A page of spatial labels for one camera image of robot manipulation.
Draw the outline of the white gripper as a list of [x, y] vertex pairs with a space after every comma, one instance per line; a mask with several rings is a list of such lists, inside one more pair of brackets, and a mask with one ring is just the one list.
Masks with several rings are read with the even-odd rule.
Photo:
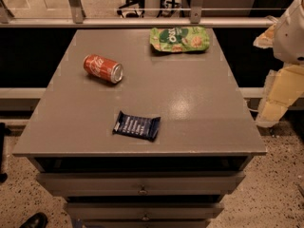
[[253, 42], [257, 48], [273, 47], [274, 56], [285, 64], [270, 70], [259, 102], [256, 125], [273, 127], [304, 93], [304, 0], [294, 0], [276, 24]]

